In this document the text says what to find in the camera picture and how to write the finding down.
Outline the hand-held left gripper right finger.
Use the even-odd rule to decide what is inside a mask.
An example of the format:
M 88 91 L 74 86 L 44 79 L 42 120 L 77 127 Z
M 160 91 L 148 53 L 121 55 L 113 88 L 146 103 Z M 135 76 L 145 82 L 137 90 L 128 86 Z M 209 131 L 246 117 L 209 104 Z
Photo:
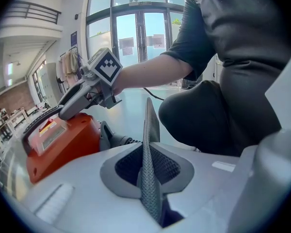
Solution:
M 240 157 L 183 150 L 163 143 L 151 143 L 189 161 L 194 168 L 190 183 L 167 195 L 170 208 L 183 219 L 162 230 L 164 233 L 231 233 L 232 213 L 248 178 L 257 146 L 245 148 Z

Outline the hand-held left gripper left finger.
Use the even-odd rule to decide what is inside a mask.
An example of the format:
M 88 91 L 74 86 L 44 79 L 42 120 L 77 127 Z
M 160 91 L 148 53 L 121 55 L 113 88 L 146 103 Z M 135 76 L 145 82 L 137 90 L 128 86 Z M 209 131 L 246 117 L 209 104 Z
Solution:
M 35 233 L 158 233 L 161 226 L 138 199 L 118 197 L 100 178 L 107 159 L 137 147 L 135 143 L 75 159 L 32 187 L 22 201 L 6 199 Z

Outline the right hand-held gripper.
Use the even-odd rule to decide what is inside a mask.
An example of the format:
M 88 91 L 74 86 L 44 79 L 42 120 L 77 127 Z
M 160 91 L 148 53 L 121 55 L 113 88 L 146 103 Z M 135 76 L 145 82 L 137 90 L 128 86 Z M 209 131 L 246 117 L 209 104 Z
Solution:
M 69 120 L 90 104 L 111 109 L 117 105 L 113 84 L 123 66 L 109 48 L 100 48 L 80 68 L 82 83 L 75 84 L 62 97 L 59 118 Z

